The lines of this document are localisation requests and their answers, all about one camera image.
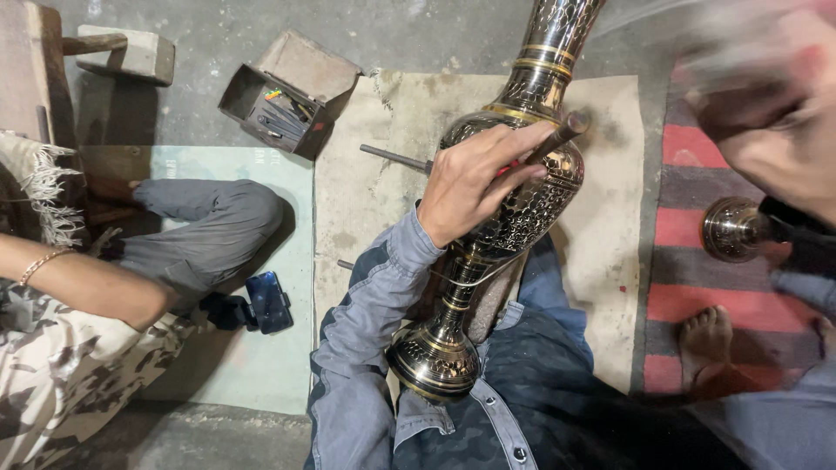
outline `wooden stick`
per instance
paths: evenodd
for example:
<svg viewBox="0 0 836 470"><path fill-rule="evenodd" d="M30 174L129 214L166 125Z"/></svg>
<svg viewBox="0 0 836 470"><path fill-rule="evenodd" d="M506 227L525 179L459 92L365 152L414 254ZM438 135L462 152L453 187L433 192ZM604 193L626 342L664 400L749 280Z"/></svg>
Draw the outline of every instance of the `wooden stick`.
<svg viewBox="0 0 836 470"><path fill-rule="evenodd" d="M128 37L122 33L96 34L81 38L64 38L64 55L90 54L128 47Z"/></svg>

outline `smartphone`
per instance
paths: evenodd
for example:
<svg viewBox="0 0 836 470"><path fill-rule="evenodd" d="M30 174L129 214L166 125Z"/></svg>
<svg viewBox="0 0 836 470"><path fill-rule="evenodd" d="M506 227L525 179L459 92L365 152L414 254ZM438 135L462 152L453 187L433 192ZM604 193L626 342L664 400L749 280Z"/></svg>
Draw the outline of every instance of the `smartphone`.
<svg viewBox="0 0 836 470"><path fill-rule="evenodd" d="M293 326L290 299L273 271L253 276L244 285L250 296L250 313L262 333L269 335Z"/></svg>

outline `red striped rug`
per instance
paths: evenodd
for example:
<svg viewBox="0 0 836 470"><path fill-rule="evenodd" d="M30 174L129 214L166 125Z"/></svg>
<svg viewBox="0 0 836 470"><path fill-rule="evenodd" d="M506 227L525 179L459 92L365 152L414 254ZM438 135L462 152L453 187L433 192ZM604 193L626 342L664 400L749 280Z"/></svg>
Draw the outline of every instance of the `red striped rug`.
<svg viewBox="0 0 836 470"><path fill-rule="evenodd" d="M702 214L726 196L763 199L761 191L729 168L680 96L669 96L645 321L646 393L681 391L677 326L714 304L731 313L732 361L760 385L786 386L819 359L811 325L815 313L772 291L764 259L729 264L703 251Z"/></svg>

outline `shirt button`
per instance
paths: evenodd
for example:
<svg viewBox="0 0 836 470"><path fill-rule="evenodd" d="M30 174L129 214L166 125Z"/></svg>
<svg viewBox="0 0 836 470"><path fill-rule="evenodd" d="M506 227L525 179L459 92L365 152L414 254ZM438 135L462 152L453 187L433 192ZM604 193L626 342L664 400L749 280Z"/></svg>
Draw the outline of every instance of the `shirt button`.
<svg viewBox="0 0 836 470"><path fill-rule="evenodd" d="M523 449L522 447L517 447L514 449L514 458L517 460L517 462L524 463L527 457L528 456L525 453L525 449Z"/></svg>

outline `brass vase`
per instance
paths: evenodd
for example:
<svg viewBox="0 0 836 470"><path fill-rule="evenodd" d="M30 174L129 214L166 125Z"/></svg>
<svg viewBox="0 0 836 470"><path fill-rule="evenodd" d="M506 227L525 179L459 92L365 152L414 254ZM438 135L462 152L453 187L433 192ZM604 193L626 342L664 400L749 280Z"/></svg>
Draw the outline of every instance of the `brass vase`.
<svg viewBox="0 0 836 470"><path fill-rule="evenodd" d="M723 197L703 215L700 240L713 258L745 263L757 258L758 247L769 239L769 222L746 197Z"/></svg>
<svg viewBox="0 0 836 470"><path fill-rule="evenodd" d="M441 137L446 149L494 125L514 129L540 120L561 124L563 93L604 0L536 0L528 32L501 94L462 116ZM529 249L552 226L584 181L584 159L571 142L542 157L548 174L527 182L483 224L451 244L450 282L436 315L395 334L386 353L405 385L436 400L466 396L479 376L479 358L462 331L475 286L496 263Z"/></svg>

